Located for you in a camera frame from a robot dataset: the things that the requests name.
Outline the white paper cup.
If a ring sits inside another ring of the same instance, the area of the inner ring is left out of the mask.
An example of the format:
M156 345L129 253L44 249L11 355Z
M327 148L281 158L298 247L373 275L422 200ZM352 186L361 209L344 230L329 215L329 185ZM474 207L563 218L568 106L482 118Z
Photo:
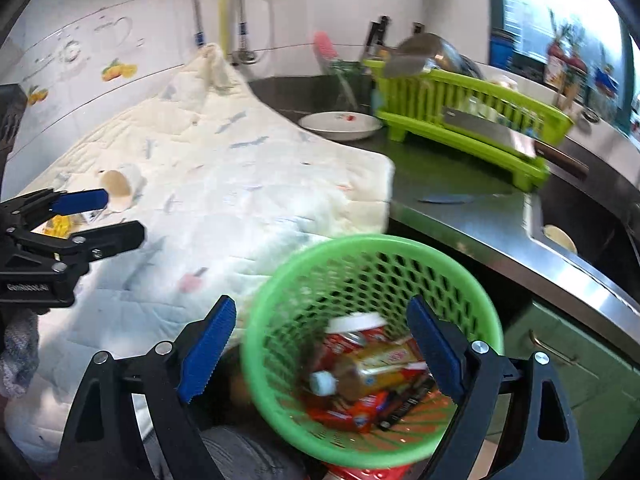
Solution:
M100 185L108 194L107 208L123 212L131 207L144 185L144 177L135 164L125 164L100 174Z

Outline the red soda can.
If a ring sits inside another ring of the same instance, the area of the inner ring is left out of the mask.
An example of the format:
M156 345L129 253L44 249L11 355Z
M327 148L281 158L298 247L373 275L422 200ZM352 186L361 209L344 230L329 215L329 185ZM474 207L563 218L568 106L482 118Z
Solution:
M342 356L360 350L367 344L368 340L363 332L326 334L314 352L310 371L332 370Z

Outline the red gold drink bottle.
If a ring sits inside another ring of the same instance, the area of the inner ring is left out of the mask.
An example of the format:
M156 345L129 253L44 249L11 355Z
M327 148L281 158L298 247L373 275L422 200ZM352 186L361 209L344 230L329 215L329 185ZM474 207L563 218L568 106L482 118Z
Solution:
M412 339L380 342L341 356L330 370L309 376L315 396L339 396L355 402L428 374L428 366Z

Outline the orange snack wrapper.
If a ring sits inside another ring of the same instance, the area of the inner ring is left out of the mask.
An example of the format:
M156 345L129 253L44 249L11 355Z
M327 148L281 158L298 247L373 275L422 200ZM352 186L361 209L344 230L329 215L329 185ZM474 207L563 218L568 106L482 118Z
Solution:
M355 402L341 396L305 396L309 417L330 429L367 434L378 421L387 401L388 393L369 394Z

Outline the yellow plastic bag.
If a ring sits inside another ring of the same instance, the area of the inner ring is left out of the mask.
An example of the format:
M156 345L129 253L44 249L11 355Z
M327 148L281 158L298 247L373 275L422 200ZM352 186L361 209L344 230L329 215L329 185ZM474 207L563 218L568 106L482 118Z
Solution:
M80 231L85 224L85 219L81 214L70 214L69 216L57 214L43 225L41 233L56 238L69 238L73 233Z

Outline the red cup with clear lid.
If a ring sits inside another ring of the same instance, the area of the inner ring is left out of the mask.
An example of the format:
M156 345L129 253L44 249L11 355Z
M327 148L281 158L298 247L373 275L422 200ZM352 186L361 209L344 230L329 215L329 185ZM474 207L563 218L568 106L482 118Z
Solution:
M370 342L386 341L386 326L385 318L378 312L355 312L332 318L326 326L326 336L363 347Z

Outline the green cabinet doors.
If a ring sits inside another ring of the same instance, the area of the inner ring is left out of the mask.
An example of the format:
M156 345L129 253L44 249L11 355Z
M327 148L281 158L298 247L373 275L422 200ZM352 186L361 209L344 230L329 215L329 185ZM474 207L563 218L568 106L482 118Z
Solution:
M600 478L639 422L638 368L538 302L504 330L504 351L550 358L576 420L586 477Z

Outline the person's jeans legs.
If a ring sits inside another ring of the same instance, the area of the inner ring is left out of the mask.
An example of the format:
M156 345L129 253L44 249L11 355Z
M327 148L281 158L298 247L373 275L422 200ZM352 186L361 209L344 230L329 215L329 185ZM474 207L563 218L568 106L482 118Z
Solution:
M217 426L200 437L225 479L305 479L299 452L266 426Z

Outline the white quilted cloth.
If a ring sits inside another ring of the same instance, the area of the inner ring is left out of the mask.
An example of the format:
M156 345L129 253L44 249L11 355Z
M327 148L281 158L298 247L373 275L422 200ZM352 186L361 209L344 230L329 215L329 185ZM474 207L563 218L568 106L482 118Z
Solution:
M142 180L121 212L142 246L95 263L73 307L39 323L40 363L4 412L32 468L58 458L73 397L90 359L140 356L204 318L220 296L238 309L239 341L257 289L300 250L385 229L394 166L378 153L300 128L264 104L210 44L156 96L113 116L26 184L27 191L93 188L111 170Z

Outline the red plastic stool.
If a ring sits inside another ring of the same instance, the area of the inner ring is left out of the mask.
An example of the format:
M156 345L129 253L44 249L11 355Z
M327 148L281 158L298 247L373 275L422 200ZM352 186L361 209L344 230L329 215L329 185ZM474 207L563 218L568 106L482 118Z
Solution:
M411 465L382 469L358 469L329 465L323 480L402 480Z

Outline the white ceramic bowl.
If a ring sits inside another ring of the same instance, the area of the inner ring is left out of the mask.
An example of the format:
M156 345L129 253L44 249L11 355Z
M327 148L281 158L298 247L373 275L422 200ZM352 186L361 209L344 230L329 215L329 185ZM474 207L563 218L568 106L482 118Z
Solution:
M378 118L356 112L309 114L300 118L298 124L335 142L367 139L383 128L383 123Z

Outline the pink brush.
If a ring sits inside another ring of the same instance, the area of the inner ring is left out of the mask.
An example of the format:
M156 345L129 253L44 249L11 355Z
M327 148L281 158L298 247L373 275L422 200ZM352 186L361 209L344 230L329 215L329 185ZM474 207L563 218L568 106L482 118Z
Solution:
M324 62L332 63L338 59L333 42L326 32L314 33L314 50Z

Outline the green dish rack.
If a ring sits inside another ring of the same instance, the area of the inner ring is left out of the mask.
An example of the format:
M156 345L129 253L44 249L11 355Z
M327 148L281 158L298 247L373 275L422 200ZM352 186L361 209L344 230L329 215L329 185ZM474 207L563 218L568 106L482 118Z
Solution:
M509 171L513 185L524 192L549 177L534 144L557 146L574 126L557 108L498 84L437 68L387 78L384 62L367 60L364 66L381 93L376 116L392 140L413 133L455 148Z

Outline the steel pot in rack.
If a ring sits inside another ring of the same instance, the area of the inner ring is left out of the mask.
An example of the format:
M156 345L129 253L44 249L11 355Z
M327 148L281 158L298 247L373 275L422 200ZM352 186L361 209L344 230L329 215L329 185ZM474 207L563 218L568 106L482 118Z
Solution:
M448 41L430 32L413 35L396 47L384 65L383 76L411 77L428 70L446 70L484 79L475 62L460 54Z

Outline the blue container on sill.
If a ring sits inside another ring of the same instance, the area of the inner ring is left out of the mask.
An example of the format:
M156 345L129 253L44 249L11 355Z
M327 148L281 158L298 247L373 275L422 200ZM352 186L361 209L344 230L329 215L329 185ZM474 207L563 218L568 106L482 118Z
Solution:
M489 41L489 65L508 70L515 51L515 38L510 32L494 29Z

